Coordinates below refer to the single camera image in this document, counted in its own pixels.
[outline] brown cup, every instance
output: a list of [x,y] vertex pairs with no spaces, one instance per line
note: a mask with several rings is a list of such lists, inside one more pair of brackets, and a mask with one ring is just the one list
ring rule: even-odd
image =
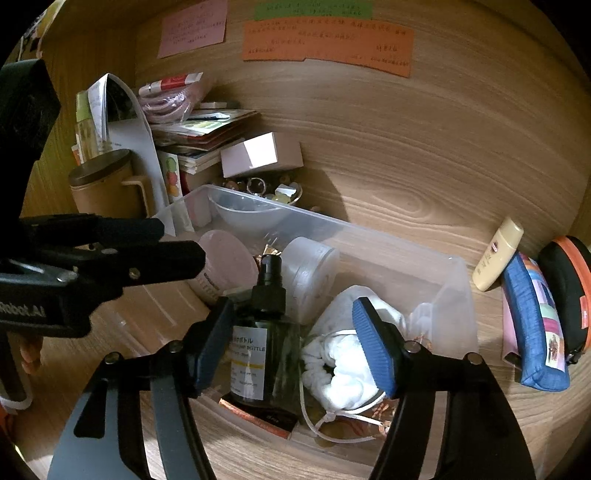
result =
[[134,175],[129,150],[103,153],[68,176],[80,213],[113,218],[149,218],[154,214],[152,183]]

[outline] pink round container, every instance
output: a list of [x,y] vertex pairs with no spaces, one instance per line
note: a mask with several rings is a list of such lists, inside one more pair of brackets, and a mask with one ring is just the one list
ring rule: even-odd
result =
[[197,243],[205,251],[205,267],[187,282],[205,303],[213,305],[225,290],[256,284],[256,262],[244,244],[231,233],[211,230]]

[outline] clear plastic storage box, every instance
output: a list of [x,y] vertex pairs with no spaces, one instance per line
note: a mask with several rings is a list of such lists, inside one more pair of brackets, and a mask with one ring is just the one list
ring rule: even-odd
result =
[[[352,285],[373,289],[381,299],[413,322],[430,324],[433,353],[462,358],[478,351],[472,292],[466,265],[415,243],[347,222],[213,186],[203,186],[157,215],[167,235],[222,229],[239,238],[253,255],[266,244],[280,251],[294,238],[305,236],[340,251],[340,263],[328,305],[335,295]],[[269,442],[269,447],[338,472],[368,476],[382,447],[381,440],[322,448],[306,426],[298,425],[284,440],[218,405],[229,391],[227,365],[220,365],[212,388],[200,398],[211,414],[236,429]],[[445,395],[438,395],[425,478],[431,478],[439,456]]]

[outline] colorful zipper pouch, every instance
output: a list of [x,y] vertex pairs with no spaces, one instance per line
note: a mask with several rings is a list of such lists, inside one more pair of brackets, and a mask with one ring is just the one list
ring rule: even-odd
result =
[[562,328],[538,264],[515,252],[503,272],[503,289],[521,357],[520,383],[543,391],[565,390],[570,377]]

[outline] black case with orange zipper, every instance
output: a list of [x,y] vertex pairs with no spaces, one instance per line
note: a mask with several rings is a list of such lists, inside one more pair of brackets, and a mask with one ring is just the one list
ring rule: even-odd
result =
[[575,364],[591,343],[591,253],[578,238],[560,236],[542,249],[538,265],[556,303],[565,358]]

